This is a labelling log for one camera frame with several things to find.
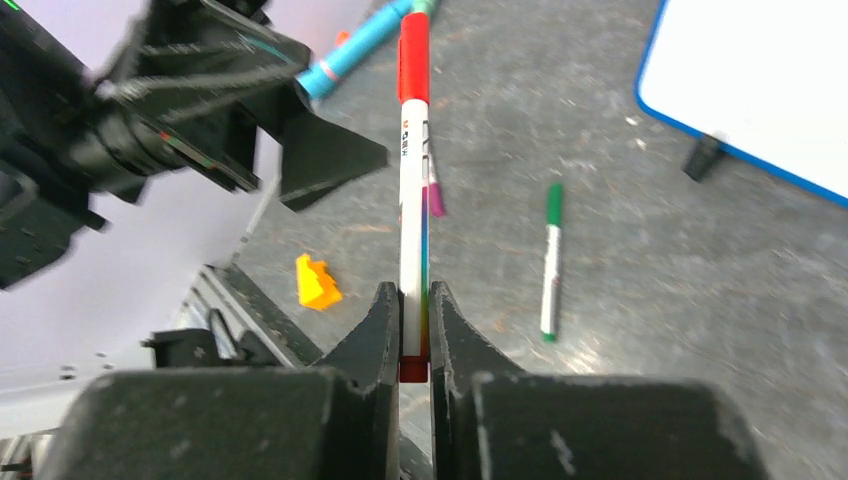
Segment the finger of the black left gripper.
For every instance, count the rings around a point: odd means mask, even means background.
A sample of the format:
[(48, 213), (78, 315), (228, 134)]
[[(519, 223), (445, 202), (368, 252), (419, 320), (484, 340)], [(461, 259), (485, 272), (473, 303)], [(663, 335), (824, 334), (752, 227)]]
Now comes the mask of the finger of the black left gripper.
[(226, 106), (290, 84), (311, 57), (305, 44), (265, 27), (139, 26), (99, 96), (123, 106)]
[(259, 132), (268, 134), (282, 148), (278, 199), (295, 212), (389, 164), (385, 146), (318, 116), (295, 80), (241, 99), (233, 113), (236, 164), (252, 174)]

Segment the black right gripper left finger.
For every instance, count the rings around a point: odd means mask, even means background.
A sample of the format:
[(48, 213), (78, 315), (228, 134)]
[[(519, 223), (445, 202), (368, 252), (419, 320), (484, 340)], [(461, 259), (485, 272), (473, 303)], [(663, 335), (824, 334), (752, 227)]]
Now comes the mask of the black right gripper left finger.
[(52, 440), (43, 479), (396, 479), (400, 300), (307, 368), (124, 371), (94, 380)]

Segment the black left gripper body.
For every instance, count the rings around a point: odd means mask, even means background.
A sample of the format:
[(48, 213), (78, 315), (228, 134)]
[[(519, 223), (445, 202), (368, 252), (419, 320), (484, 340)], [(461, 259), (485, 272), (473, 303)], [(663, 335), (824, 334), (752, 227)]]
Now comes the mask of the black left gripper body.
[[(132, 25), (169, 31), (179, 26), (265, 27), (262, 1), (151, 1)], [(101, 76), (98, 85), (107, 84)], [(123, 106), (100, 100), (85, 133), (68, 147), (91, 189), (112, 193), (126, 202), (137, 200), (147, 178), (190, 168), (221, 188), (254, 191), (259, 179), (233, 159), (230, 124), (238, 102), (226, 106)]]

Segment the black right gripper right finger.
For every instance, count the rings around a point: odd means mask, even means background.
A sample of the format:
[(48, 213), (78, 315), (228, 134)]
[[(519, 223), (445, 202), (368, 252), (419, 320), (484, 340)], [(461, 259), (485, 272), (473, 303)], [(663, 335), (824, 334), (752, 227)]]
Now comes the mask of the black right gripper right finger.
[(482, 336), (444, 282), (429, 294), (438, 479), (765, 479), (718, 387), (680, 378), (532, 374)]

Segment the large red rainbow marker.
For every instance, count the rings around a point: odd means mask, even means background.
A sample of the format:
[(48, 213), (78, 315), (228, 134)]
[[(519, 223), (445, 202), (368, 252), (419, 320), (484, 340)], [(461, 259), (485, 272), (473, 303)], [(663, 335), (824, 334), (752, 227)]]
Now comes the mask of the large red rainbow marker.
[(401, 207), (399, 291), (402, 296), (402, 339), (399, 380), (428, 380), (426, 296), (429, 261), (427, 230), (425, 141), (429, 138), (429, 27), (427, 14), (406, 15), (398, 45), (398, 98), (400, 102)]

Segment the blue framed whiteboard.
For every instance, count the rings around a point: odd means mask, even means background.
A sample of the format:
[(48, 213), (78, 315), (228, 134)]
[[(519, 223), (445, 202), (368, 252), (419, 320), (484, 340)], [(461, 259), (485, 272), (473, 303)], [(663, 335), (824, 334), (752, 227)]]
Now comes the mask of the blue framed whiteboard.
[(847, 5), (663, 1), (634, 84), (648, 115), (847, 202)]

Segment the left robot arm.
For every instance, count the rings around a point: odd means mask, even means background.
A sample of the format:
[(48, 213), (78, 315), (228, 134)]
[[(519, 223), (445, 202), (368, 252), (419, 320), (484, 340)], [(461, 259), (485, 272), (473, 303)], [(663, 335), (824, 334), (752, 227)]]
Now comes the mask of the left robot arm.
[(152, 1), (109, 67), (84, 64), (20, 6), (1, 8), (1, 285), (55, 263), (106, 220), (94, 193), (136, 203), (149, 178), (191, 169), (256, 191), (257, 138), (282, 149), (280, 201), (303, 210), (387, 165), (388, 150), (317, 116), (311, 60), (260, 1)]

